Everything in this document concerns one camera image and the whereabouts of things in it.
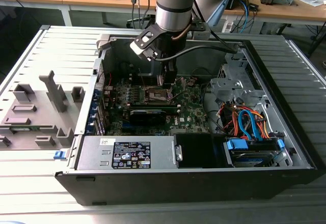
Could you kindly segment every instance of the white label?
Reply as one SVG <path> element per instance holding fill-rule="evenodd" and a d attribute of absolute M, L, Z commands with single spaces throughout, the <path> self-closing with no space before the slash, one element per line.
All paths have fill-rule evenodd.
<path fill-rule="evenodd" d="M 30 131 L 29 128 L 13 128 L 13 131 Z"/>
<path fill-rule="evenodd" d="M 115 138 L 101 138 L 100 145 L 114 145 L 116 142 Z"/>

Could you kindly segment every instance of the metal table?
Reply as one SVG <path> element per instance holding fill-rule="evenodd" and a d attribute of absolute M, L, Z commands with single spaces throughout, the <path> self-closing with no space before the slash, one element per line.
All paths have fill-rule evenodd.
<path fill-rule="evenodd" d="M 43 28 L 0 86 L 0 108 L 5 108 L 4 98 L 13 99 L 7 91 L 15 81 L 21 80 L 24 72 L 38 75 L 42 69 L 53 67 L 61 72 L 59 82 L 65 89 L 77 83 L 86 89 L 96 59 L 98 35 L 121 31 L 139 33 L 124 29 Z M 222 34 L 221 37 L 252 42 L 325 161 L 326 81 L 309 60 L 293 42 L 282 36 Z M 42 53 L 51 53 L 52 58 L 46 59 L 40 55 Z M 54 62 L 58 55 L 62 61 Z M 28 66 L 35 62 L 38 69 L 29 69 Z M 311 114 L 306 116 L 302 111 Z M 53 172 L 66 164 L 54 161 L 54 153 L 55 150 L 0 151 L 0 213 L 4 214 L 0 220 L 25 223 L 312 223 L 326 219 L 326 176 L 309 185 L 295 186 L 267 201 L 85 207 L 77 204 L 53 177 Z"/>

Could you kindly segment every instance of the desk leg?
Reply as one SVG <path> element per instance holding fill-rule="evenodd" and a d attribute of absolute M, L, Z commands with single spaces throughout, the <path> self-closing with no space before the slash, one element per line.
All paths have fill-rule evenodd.
<path fill-rule="evenodd" d="M 230 33 L 232 30 L 233 22 L 236 21 L 237 15 L 227 15 L 223 25 L 222 33 Z"/>
<path fill-rule="evenodd" d="M 65 22 L 65 26 L 72 26 L 69 14 L 69 6 L 63 5 L 60 10 L 62 13 L 63 21 Z"/>

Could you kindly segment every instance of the side panel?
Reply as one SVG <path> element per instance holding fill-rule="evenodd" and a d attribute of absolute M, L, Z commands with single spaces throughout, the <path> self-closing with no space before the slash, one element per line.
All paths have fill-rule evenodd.
<path fill-rule="evenodd" d="M 315 170 L 63 175 L 56 179 L 81 205 L 270 199 L 320 176 Z"/>

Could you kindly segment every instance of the blue latch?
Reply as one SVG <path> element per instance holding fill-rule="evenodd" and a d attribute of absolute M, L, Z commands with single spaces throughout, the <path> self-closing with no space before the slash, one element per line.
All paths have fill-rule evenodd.
<path fill-rule="evenodd" d="M 58 150 L 58 151 L 56 151 L 53 159 L 66 159 L 65 156 L 66 156 L 66 152 Z"/>
<path fill-rule="evenodd" d="M 248 149 L 248 144 L 244 139 L 230 139 L 227 141 L 228 149 Z"/>
<path fill-rule="evenodd" d="M 285 148 L 285 144 L 284 144 L 284 142 L 283 142 L 282 139 L 278 139 L 277 140 L 277 143 L 279 144 L 279 146 L 280 146 L 281 149 Z"/>

